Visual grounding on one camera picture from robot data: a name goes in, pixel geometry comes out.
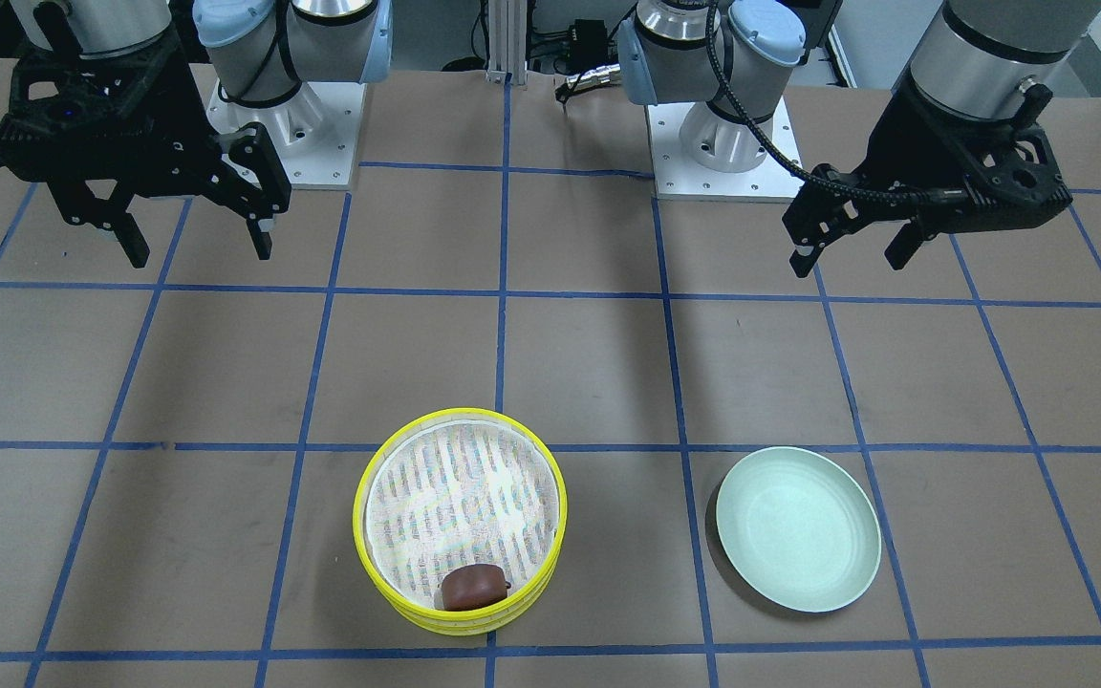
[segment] tiled surface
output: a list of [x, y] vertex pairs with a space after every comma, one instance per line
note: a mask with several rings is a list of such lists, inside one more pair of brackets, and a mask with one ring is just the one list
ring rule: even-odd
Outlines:
[[[128, 269], [0, 171], [0, 685], [1101, 687], [1101, 193], [898, 273], [872, 227], [798, 280], [782, 207], [654, 201], [639, 108], [552, 88], [372, 87], [355, 193], [296, 193], [268, 262], [141, 199]], [[886, 92], [787, 103], [807, 166], [850, 170]], [[1101, 188], [1101, 101], [1045, 125]], [[375, 445], [451, 405], [568, 483], [554, 579], [492, 637], [403, 621], [349, 533]], [[778, 609], [717, 544], [773, 444], [879, 511], [847, 609]]]

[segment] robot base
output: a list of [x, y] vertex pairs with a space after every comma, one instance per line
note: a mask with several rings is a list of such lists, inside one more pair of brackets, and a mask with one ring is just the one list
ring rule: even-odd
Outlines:
[[[651, 105], [647, 108], [657, 199], [789, 204], [796, 197], [800, 181], [768, 156], [745, 173], [721, 173], [691, 160], [677, 134], [690, 109], [691, 103]], [[799, 161], [796, 136], [783, 99], [776, 106], [772, 123], [772, 143], [789, 160]]]
[[[358, 166], [359, 127], [363, 121], [363, 84], [309, 83], [320, 100], [319, 114], [324, 119], [309, 135], [290, 144], [275, 141], [283, 170], [293, 188], [327, 188], [349, 192]], [[206, 118], [220, 132], [236, 131], [237, 120], [257, 118], [263, 123], [271, 118], [284, 117], [286, 105], [266, 110], [249, 110], [239, 105], [224, 103], [219, 98], [219, 84], [215, 84]], [[237, 168], [244, 178], [250, 172]]]

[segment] yellow rim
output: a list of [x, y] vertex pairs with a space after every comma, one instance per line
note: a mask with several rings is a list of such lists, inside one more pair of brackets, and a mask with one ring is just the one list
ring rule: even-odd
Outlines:
[[[525, 583], [524, 588], [520, 591], [512, 593], [505, 600], [501, 602], [495, 602], [490, 607], [482, 607], [480, 610], [470, 610], [465, 612], [447, 612], [443, 610], [427, 609], [419, 604], [414, 604], [406, 598], [397, 592], [392, 585], [389, 585], [384, 579], [384, 576], [380, 575], [380, 571], [372, 566], [372, 558], [368, 556], [367, 545], [364, 545], [363, 536], [363, 505], [367, 501], [368, 490], [372, 487], [372, 478], [377, 473], [377, 469], [380, 467], [380, 462], [388, 456], [389, 450], [393, 448], [394, 444], [399, 440], [404, 439], [410, 432], [414, 430], [415, 427], [423, 425], [425, 423], [434, 422], [434, 419], [450, 416], [450, 415], [481, 415], [490, 417], [493, 419], [499, 419], [506, 424], [511, 424], [512, 427], [516, 428], [521, 435], [533, 441], [534, 447], [537, 447], [539, 452], [547, 459], [547, 465], [550, 465], [550, 471], [554, 473], [555, 488], [559, 492], [559, 523], [556, 524], [554, 540], [550, 543], [549, 554], [547, 554], [546, 560], [538, 566], [537, 574], [533, 575], [528, 583]], [[559, 558], [559, 549], [563, 546], [563, 532], [568, 526], [568, 490], [564, 487], [563, 473], [559, 473], [559, 465], [556, 465], [554, 456], [550, 454], [550, 449], [543, 444], [542, 439], [537, 435], [533, 435], [530, 428], [521, 425], [514, 418], [506, 417], [504, 414], [495, 413], [492, 409], [472, 409], [472, 408], [456, 408], [456, 409], [440, 409], [434, 411], [434, 413], [427, 414], [423, 417], [412, 419], [408, 424], [402, 427], [401, 430], [395, 432], [389, 439], [385, 439], [385, 444], [377, 449], [377, 454], [373, 454], [372, 460], [368, 461], [368, 467], [363, 471], [363, 478], [359, 480], [359, 488], [355, 491], [355, 505], [352, 509], [351, 517], [351, 532], [355, 536], [355, 552], [359, 555], [359, 561], [363, 563], [363, 570], [368, 571], [368, 578], [372, 579], [372, 583], [375, 585], [377, 590], [380, 591], [390, 604], [397, 607], [399, 611], [405, 611], [404, 613], [407, 619], [410, 614], [416, 614], [419, 619], [433, 620], [433, 621], [449, 621], [449, 622], [462, 622], [462, 621], [475, 621], [479, 619], [490, 618], [503, 611], [510, 610], [512, 607], [520, 605], [521, 602], [525, 601], [527, 597], [526, 592], [539, 591], [545, 587], [547, 579], [554, 574], [554, 565], [556, 559]]]

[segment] yellow basket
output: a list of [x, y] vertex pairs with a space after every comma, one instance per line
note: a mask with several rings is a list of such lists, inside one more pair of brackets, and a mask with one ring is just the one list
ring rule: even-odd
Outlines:
[[[519, 587], [514, 585], [511, 592], [509, 592], [508, 598], [504, 598], [502, 601], [495, 602], [494, 604], [482, 607], [478, 610], [445, 611], [436, 609], [434, 605], [419, 604], [419, 602], [403, 596], [402, 591], [400, 591], [385, 578], [385, 576], [381, 574], [379, 567], [375, 565], [373, 554], [370, 552], [372, 546], [368, 543], [368, 535], [366, 531], [368, 500], [370, 500], [370, 495], [372, 494], [373, 487], [377, 478], [379, 478], [381, 468], [385, 467], [386, 461], [394, 457], [395, 454], [399, 454], [410, 441], [427, 435], [429, 432], [439, 430], [439, 428], [446, 426], [468, 424], [471, 422], [477, 422], [480, 425], [503, 428], [503, 430], [511, 432], [511, 434], [515, 434], [516, 436], [520, 436], [520, 438], [528, 441], [530, 446], [532, 446], [533, 452], [536, 452], [537, 456], [545, 459], [547, 467], [549, 467], [550, 474], [554, 476], [558, 510], [554, 513], [554, 534], [550, 535], [550, 543], [547, 545], [545, 557], [543, 557], [539, 565], [534, 568], [533, 575], [528, 576], [527, 582], [520, 585]], [[428, 484], [430, 488], [430, 476], [428, 476]], [[386, 439], [385, 444], [381, 445], [380, 449], [377, 450], [372, 460], [368, 461], [367, 470], [363, 471], [363, 479], [359, 480], [359, 489], [355, 493], [355, 505], [351, 515], [351, 527], [355, 535], [356, 553], [359, 554], [359, 560], [363, 563], [364, 570], [368, 571], [368, 578], [372, 579], [372, 583], [374, 583], [377, 589], [379, 589], [381, 596], [384, 597], [385, 600], [388, 600], [389, 603], [403, 615], [403, 618], [406, 618], [412, 623], [415, 623], [416, 626], [425, 627], [425, 630], [444, 635], [477, 635], [487, 633], [503, 626], [503, 624], [511, 622], [517, 615], [525, 612], [530, 604], [533, 604], [534, 600], [537, 600], [542, 591], [545, 590], [547, 582], [550, 580], [550, 575], [554, 574], [555, 564], [558, 561], [559, 552], [560, 548], [563, 548], [564, 528], [567, 527], [567, 525], [568, 492], [564, 487], [563, 473], [560, 473], [559, 467], [556, 465], [554, 457], [550, 456], [550, 450], [547, 449], [547, 446], [543, 444], [536, 435], [533, 435], [528, 428], [525, 428], [521, 425], [521, 423], [515, 422], [515, 419], [506, 417], [503, 414], [498, 414], [494, 411], [471, 408], [436, 411], [436, 413], [425, 415], [424, 417], [417, 418], [415, 422], [407, 424], [405, 427], [402, 427], [401, 430], [395, 432], [390, 439]], [[505, 574], [510, 575], [511, 571], [505, 571]], [[414, 576], [412, 576], [411, 582], [414, 583]]]

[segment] round plate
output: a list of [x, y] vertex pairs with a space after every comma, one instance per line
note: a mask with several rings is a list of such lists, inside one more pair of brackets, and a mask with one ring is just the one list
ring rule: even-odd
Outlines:
[[860, 484], [818, 454], [770, 447], [738, 461], [721, 484], [716, 520], [738, 574], [789, 609], [838, 610], [877, 575], [877, 514]]

